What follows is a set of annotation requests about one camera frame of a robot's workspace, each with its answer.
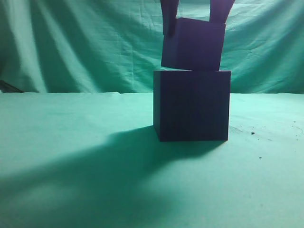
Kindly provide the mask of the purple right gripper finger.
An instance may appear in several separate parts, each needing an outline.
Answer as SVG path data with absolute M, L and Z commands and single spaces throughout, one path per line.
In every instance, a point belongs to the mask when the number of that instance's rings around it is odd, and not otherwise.
M 225 24 L 235 0 L 210 0 L 209 22 Z

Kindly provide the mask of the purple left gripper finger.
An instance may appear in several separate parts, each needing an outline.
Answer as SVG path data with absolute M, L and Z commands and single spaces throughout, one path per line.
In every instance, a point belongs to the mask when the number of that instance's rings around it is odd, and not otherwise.
M 164 36 L 173 36 L 179 0 L 160 0 L 160 4 L 162 10 L 163 34 Z

